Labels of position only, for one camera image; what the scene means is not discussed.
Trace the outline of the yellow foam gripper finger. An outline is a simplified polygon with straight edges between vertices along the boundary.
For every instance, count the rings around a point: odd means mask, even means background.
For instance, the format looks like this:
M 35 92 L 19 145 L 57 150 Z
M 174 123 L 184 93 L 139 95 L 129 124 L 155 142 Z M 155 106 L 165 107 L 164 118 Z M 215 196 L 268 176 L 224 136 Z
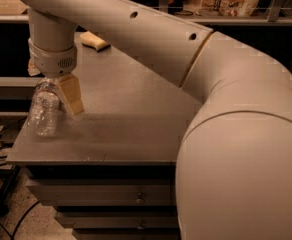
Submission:
M 32 60 L 29 60 L 28 62 L 28 73 L 30 76 L 37 76 L 40 74 L 40 71 L 37 69 Z
M 79 79 L 73 74 L 67 74 L 58 79 L 58 95 L 70 115 L 77 115 L 84 111 L 81 99 L 81 90 Z

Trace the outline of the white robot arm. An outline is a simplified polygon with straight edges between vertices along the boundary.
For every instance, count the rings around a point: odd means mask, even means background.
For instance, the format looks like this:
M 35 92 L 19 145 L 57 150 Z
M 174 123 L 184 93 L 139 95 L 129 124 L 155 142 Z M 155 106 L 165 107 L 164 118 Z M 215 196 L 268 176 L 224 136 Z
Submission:
M 21 0 L 44 74 L 77 24 L 196 98 L 176 165 L 182 240 L 292 240 L 292 75 L 210 28 L 129 0 Z

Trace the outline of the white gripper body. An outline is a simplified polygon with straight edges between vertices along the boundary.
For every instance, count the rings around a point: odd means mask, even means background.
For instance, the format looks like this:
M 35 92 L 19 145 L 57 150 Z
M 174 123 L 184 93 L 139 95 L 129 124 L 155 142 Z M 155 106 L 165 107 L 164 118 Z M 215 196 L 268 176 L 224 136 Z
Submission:
M 47 51 L 28 40 L 30 58 L 41 74 L 57 78 L 71 73 L 77 65 L 77 48 L 73 45 L 65 51 Z

